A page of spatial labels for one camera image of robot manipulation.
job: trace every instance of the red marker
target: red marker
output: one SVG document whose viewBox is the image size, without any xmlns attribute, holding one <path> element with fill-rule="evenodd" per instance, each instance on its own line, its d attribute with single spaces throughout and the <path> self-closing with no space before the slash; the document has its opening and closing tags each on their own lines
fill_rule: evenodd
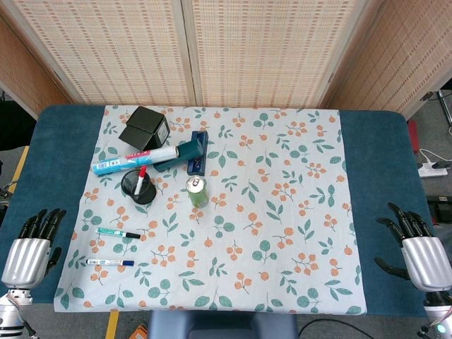
<svg viewBox="0 0 452 339">
<path fill-rule="evenodd" d="M 146 173 L 146 166 L 141 166 L 140 174 L 138 176 L 138 182 L 136 183 L 134 194 L 137 196 L 141 191 L 141 187 L 143 185 L 144 174 Z"/>
</svg>

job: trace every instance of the yellow tape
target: yellow tape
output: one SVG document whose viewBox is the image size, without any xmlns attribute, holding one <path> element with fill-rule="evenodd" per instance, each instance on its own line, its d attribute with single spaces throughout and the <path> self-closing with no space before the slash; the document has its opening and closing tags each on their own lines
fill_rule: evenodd
<svg viewBox="0 0 452 339">
<path fill-rule="evenodd" d="M 119 312 L 110 311 L 110 319 L 108 320 L 107 334 L 105 334 L 105 339 L 114 339 L 116 335 L 116 327 L 118 325 Z"/>
<path fill-rule="evenodd" d="M 20 157 L 19 163 L 16 167 L 16 171 L 14 172 L 14 176 L 13 176 L 13 181 L 19 180 L 19 176 L 20 173 L 22 172 L 23 169 L 23 164 L 25 163 L 25 159 L 27 157 L 28 154 L 28 146 L 25 146 L 25 148 L 23 149 L 22 155 Z M 16 185 L 11 185 L 8 189 L 8 191 L 10 191 L 11 193 L 14 193 L 14 189 L 16 189 Z"/>
</svg>

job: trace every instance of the green marker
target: green marker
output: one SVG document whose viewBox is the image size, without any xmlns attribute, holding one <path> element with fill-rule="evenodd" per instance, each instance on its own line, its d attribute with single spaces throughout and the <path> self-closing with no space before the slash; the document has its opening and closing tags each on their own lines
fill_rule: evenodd
<svg viewBox="0 0 452 339">
<path fill-rule="evenodd" d="M 99 234 L 114 235 L 115 237 L 140 239 L 140 235 L 136 233 L 111 230 L 110 228 L 98 227 L 96 230 Z"/>
</svg>

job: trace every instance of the green can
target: green can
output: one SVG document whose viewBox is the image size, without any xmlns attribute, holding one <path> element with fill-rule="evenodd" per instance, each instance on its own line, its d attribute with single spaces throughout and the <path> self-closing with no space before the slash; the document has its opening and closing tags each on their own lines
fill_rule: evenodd
<svg viewBox="0 0 452 339">
<path fill-rule="evenodd" d="M 209 196 L 206 186 L 206 181 L 198 175 L 189 177 L 186 181 L 186 190 L 189 192 L 189 197 L 194 207 L 202 208 L 208 204 Z"/>
</svg>

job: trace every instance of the power strip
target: power strip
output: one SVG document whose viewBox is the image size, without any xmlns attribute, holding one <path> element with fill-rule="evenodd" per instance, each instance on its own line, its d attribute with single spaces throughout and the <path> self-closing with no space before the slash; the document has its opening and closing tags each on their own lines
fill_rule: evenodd
<svg viewBox="0 0 452 339">
<path fill-rule="evenodd" d="M 419 176 L 421 178 L 428 178 L 428 177 L 444 177 L 447 175 L 447 169 L 432 168 L 432 165 L 423 163 L 422 167 L 417 170 L 419 172 Z"/>
</svg>

